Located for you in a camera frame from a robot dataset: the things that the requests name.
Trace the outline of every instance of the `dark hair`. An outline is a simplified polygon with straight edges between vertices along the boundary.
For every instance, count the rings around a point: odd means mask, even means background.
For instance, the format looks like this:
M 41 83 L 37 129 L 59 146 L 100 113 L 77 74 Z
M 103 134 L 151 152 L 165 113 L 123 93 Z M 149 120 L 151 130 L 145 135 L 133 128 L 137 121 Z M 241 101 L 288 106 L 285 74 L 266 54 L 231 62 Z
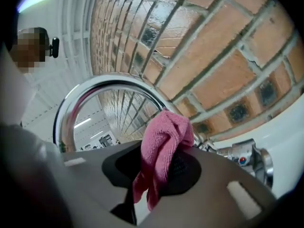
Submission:
M 35 27 L 34 32 L 44 35 L 44 36 L 39 37 L 39 43 L 41 45 L 46 45 L 48 47 L 49 46 L 49 37 L 48 37 L 47 30 L 42 27 Z

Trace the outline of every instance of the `chrome handle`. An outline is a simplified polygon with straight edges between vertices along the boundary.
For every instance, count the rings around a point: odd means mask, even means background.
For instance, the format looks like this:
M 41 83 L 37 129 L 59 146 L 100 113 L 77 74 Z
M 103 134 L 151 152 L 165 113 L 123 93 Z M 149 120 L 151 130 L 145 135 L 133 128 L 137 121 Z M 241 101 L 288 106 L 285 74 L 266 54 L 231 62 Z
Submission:
M 221 149 L 214 149 L 214 145 L 210 141 L 206 141 L 204 145 L 205 151 L 216 153 L 237 163 L 266 186 L 272 188 L 274 166 L 271 156 L 266 149 L 257 149 L 253 139 L 234 143 L 231 147 Z
M 169 111 L 177 112 L 174 105 L 169 103 L 163 94 L 139 77 L 123 73 L 95 76 L 75 86 L 62 101 L 55 117 L 53 142 L 59 146 L 63 141 L 75 150 L 74 125 L 79 111 L 92 97 L 101 92 L 115 89 L 137 92 L 149 99 L 159 111 L 166 107 Z M 194 144 L 199 147 L 202 143 L 200 136 L 194 133 L 194 137 Z

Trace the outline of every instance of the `person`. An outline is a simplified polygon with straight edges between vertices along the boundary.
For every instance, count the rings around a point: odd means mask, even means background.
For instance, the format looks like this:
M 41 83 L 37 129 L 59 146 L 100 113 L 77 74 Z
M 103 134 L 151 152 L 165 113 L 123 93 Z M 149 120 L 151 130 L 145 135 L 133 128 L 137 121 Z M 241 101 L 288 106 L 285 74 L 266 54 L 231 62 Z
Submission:
M 31 72 L 39 67 L 49 55 L 49 36 L 45 28 L 25 28 L 17 33 L 12 42 L 9 54 L 22 73 Z

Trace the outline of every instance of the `white ceiling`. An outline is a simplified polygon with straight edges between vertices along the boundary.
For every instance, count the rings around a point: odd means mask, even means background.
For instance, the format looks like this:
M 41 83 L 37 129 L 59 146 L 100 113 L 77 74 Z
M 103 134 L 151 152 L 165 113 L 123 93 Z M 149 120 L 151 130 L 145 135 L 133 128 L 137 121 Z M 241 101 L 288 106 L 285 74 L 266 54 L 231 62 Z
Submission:
M 23 126 L 40 138 L 52 141 L 58 106 L 77 84 L 91 77 L 90 22 L 95 0 L 47 0 L 19 15 L 18 29 L 43 27 L 50 40 L 60 39 L 59 57 L 47 58 L 44 67 L 25 74 L 37 94 L 22 119 Z M 109 130 L 97 97 L 79 113 L 76 123 L 92 120 L 75 129 L 76 147 L 88 143 L 93 135 Z

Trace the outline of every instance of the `faucet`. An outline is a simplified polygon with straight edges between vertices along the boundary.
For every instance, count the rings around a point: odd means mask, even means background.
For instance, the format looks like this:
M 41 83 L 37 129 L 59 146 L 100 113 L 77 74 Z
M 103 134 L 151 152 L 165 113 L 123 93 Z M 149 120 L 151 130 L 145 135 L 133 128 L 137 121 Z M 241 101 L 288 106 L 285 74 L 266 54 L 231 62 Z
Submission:
M 231 147 L 216 149 L 213 142 L 207 139 L 202 149 L 221 155 L 255 176 L 269 188 L 273 185 L 274 167 L 266 149 L 258 149 L 253 139 L 234 143 Z

